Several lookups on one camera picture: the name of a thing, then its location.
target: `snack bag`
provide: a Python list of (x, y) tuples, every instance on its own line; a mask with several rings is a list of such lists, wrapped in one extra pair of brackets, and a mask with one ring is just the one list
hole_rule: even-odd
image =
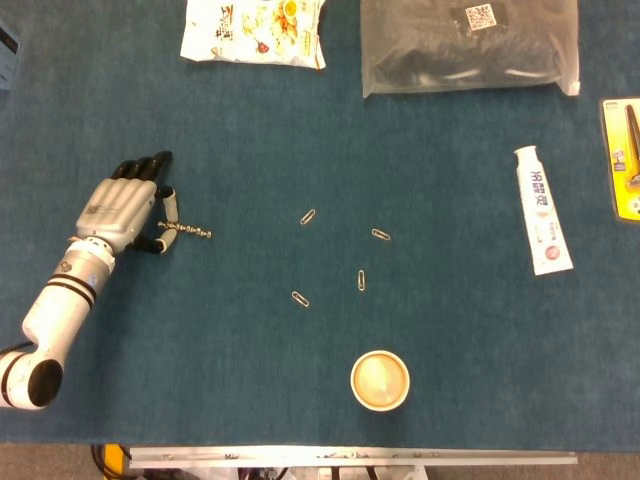
[(322, 69), (324, 0), (189, 0), (180, 55)]

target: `robotic hand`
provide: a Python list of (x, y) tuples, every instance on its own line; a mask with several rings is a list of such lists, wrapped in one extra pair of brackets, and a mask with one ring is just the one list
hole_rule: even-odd
[(163, 253), (171, 246), (175, 229), (155, 240), (140, 234), (156, 198), (167, 220), (178, 222), (175, 191), (154, 182), (171, 157), (160, 152), (124, 162), (93, 192), (76, 223), (77, 236), (23, 321), (36, 351), (18, 351), (25, 345), (0, 351), (0, 407), (39, 410), (56, 397), (69, 348), (113, 272), (115, 255), (127, 247)]

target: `plastic bag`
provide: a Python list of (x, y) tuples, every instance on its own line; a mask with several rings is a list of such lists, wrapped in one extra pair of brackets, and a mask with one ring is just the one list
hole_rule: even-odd
[(324, 0), (189, 0), (180, 55), (325, 67), (318, 37)]
[(361, 0), (363, 96), (556, 82), (580, 92), (577, 0)]

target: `qr code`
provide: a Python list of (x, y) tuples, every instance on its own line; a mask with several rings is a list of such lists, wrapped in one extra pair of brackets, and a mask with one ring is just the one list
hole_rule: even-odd
[(491, 4), (489, 3), (467, 8), (466, 11), (471, 30), (482, 30), (483, 28), (494, 27), (498, 24), (493, 14)]

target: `white toothpaste tube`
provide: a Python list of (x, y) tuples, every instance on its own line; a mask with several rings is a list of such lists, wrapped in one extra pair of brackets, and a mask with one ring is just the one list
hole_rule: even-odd
[(520, 148), (515, 154), (518, 156), (516, 172), (533, 257), (533, 271), (536, 275), (545, 275), (571, 270), (573, 263), (536, 147)]

